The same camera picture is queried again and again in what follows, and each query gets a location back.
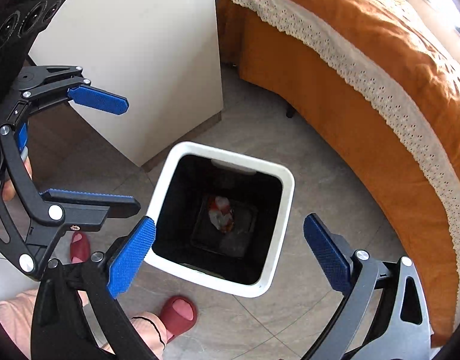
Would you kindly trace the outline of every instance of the pink pants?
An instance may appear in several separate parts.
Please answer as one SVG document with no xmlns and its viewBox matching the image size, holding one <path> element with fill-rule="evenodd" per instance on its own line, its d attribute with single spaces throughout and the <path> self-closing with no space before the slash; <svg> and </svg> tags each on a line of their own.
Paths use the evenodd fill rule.
<svg viewBox="0 0 460 360">
<path fill-rule="evenodd" d="M 82 298 L 82 304 L 88 304 L 87 294 L 82 291 L 78 292 Z M 18 294 L 15 299 L 0 302 L 0 323 L 12 341 L 28 358 L 30 358 L 30 330 L 36 298 L 37 290 L 29 290 Z M 161 360 L 163 350 L 167 345 L 167 330 L 162 321 L 149 312 L 143 312 L 130 321 L 145 344 Z M 113 353 L 109 344 L 105 344 L 102 348 Z"/>
</svg>

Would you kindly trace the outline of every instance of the foot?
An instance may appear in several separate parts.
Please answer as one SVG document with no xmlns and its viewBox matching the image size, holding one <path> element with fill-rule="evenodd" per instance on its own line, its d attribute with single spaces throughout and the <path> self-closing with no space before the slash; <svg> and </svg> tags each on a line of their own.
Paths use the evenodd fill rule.
<svg viewBox="0 0 460 360">
<path fill-rule="evenodd" d="M 193 302 L 185 297 L 171 297 L 162 308 L 160 320 L 167 330 L 167 342 L 170 342 L 195 325 L 197 309 Z"/>
<path fill-rule="evenodd" d="M 70 261 L 72 264 L 84 263 L 90 258 L 90 243 L 87 236 L 81 231 L 72 235 L 70 242 Z"/>
</svg>

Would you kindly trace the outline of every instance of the gray floor tile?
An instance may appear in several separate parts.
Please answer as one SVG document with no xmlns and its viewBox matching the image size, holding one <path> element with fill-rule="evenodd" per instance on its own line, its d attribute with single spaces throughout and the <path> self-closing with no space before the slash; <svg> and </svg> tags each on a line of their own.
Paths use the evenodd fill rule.
<svg viewBox="0 0 460 360">
<path fill-rule="evenodd" d="M 392 263 L 396 263 L 400 257 L 407 255 L 399 237 L 388 221 L 382 224 L 366 250 L 372 257 Z"/>
<path fill-rule="evenodd" d="M 238 360 L 268 360 L 268 359 L 284 359 L 284 360 L 299 360 L 297 356 L 285 345 L 283 345 L 275 337 L 260 344 L 255 349 L 236 357 Z"/>
<path fill-rule="evenodd" d="M 22 238 L 25 239 L 25 237 L 27 237 L 28 228 L 30 226 L 30 218 L 28 217 L 27 212 L 25 212 L 25 209 L 22 206 L 22 202 L 18 197 L 15 197 L 10 200 L 10 202 L 5 202 L 5 205 L 13 220 L 13 223 L 18 229 L 18 232 L 22 235 Z M 3 240 L 3 242 L 8 242 L 10 239 L 1 220 L 0 238 Z"/>
<path fill-rule="evenodd" d="M 360 327 L 347 351 L 357 348 L 363 343 L 368 329 L 370 329 L 370 325 L 372 324 L 373 316 L 375 315 L 378 302 L 380 300 L 380 295 L 380 290 L 373 293 Z M 297 320 L 283 332 L 279 333 L 276 337 L 298 355 L 303 356 L 317 340 L 320 333 L 322 333 L 328 321 L 330 321 L 330 318 L 339 306 L 342 298 L 343 296 L 339 292 L 328 292 L 328 294 L 302 318 Z"/>
<path fill-rule="evenodd" d="M 276 337 L 303 356 L 330 321 L 342 298 L 341 293 L 329 291 L 310 311 Z"/>
<path fill-rule="evenodd" d="M 100 135 L 92 136 L 65 159 L 39 188 L 110 193 L 140 168 Z"/>
<path fill-rule="evenodd" d="M 284 164 L 293 173 L 293 207 L 316 212 L 330 231 L 345 236 L 355 248 L 365 247 L 387 219 L 348 165 L 313 128 L 299 126 L 301 121 L 296 120 L 295 136 L 279 144 L 284 149 L 260 147 L 257 156 Z"/>
<path fill-rule="evenodd" d="M 68 231 L 61 237 L 57 246 L 53 250 L 53 256 L 61 261 L 62 264 L 70 264 L 70 243 L 72 242 L 72 231 Z"/>
<path fill-rule="evenodd" d="M 154 167 L 150 172 L 147 173 L 148 178 L 154 186 L 156 186 L 157 181 L 159 181 L 160 173 L 162 172 L 164 163 L 165 161 L 160 162 L 156 167 Z"/>
<path fill-rule="evenodd" d="M 277 149 L 274 137 L 292 125 L 285 117 L 286 102 L 262 88 L 254 90 L 255 96 L 224 110 L 222 120 L 196 142 L 240 153 L 272 143 Z"/>
<path fill-rule="evenodd" d="M 237 68 L 230 64 L 222 64 L 223 110 L 227 110 L 240 101 L 248 100 L 258 95 L 263 89 L 238 77 Z"/>
<path fill-rule="evenodd" d="M 198 308 L 197 325 L 165 350 L 165 360 L 229 360 L 272 335 L 229 294 L 176 278 L 143 264 L 129 291 L 119 297 L 129 315 L 147 310 L 158 315 L 173 295 L 185 295 Z"/>
</svg>

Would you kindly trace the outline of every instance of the wall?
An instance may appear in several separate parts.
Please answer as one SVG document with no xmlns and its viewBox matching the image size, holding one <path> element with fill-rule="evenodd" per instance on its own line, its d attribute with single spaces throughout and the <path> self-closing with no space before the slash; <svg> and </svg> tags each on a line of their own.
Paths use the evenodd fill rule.
<svg viewBox="0 0 460 360">
<path fill-rule="evenodd" d="M 223 107 L 215 0 L 68 0 L 30 56 L 128 98 L 121 116 L 73 107 L 138 166 Z"/>
<path fill-rule="evenodd" d="M 427 0 L 407 0 L 421 17 L 423 23 L 460 64 L 460 33 L 445 16 L 433 9 Z"/>
</svg>

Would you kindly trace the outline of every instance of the white lace edging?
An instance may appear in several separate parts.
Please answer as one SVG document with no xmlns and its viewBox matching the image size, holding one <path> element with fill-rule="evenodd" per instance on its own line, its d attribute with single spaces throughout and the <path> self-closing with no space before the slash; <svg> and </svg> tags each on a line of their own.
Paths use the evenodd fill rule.
<svg viewBox="0 0 460 360">
<path fill-rule="evenodd" d="M 460 180 L 432 127 L 405 90 L 318 16 L 291 0 L 232 0 L 301 40 L 360 92 L 418 163 L 447 213 L 456 252 L 459 290 L 454 328 L 460 323 Z"/>
</svg>

